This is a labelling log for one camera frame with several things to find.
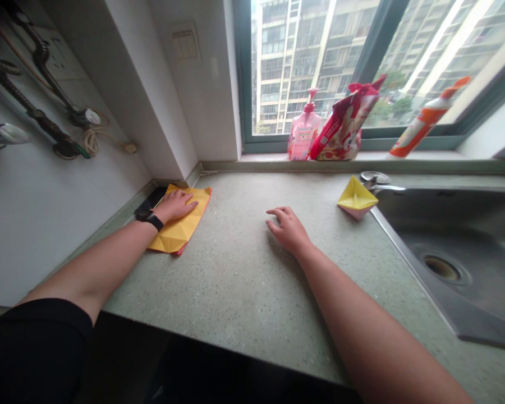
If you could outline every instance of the sink drain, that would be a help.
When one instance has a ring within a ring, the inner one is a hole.
[[[449,281],[459,281],[462,278],[460,271],[443,258],[434,255],[427,255],[423,258],[423,260],[432,272],[443,279],[447,279]]]

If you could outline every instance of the folded paper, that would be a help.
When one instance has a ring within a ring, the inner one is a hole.
[[[337,205],[357,220],[361,220],[377,203],[378,199],[352,176]]]
[[[175,185],[169,185],[166,194],[177,189],[183,189],[186,193],[193,194],[193,197],[187,203],[198,201],[198,206],[182,218],[165,223],[163,229],[157,233],[156,237],[148,246],[151,250],[181,255],[185,245],[191,239],[196,226],[198,226],[212,195],[211,188],[179,188]]]

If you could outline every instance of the hand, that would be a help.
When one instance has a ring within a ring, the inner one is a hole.
[[[313,245],[305,231],[305,227],[303,227],[291,208],[282,206],[267,210],[266,213],[273,214],[279,219],[280,227],[277,227],[271,220],[265,222],[277,241],[289,252],[296,255],[301,249]]]
[[[179,189],[164,196],[163,200],[153,209],[155,216],[159,218],[163,224],[168,221],[181,218],[198,206],[198,202],[194,201],[187,204],[187,201],[192,198],[192,194],[186,194],[185,191]]]

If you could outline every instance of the orange spray bottle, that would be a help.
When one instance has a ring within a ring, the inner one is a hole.
[[[461,78],[454,84],[454,86],[443,90],[442,94],[438,98],[428,101],[419,115],[417,115],[417,117],[397,140],[391,151],[389,151],[387,158],[406,158],[453,105],[451,97],[456,93],[456,91],[469,83],[470,79],[470,76]]]

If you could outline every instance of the apartment building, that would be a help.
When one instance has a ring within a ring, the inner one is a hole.
[[[324,120],[347,95],[380,0],[253,0],[253,133],[289,133],[317,86]],[[505,41],[505,0],[411,0],[379,72],[413,109],[475,75]]]

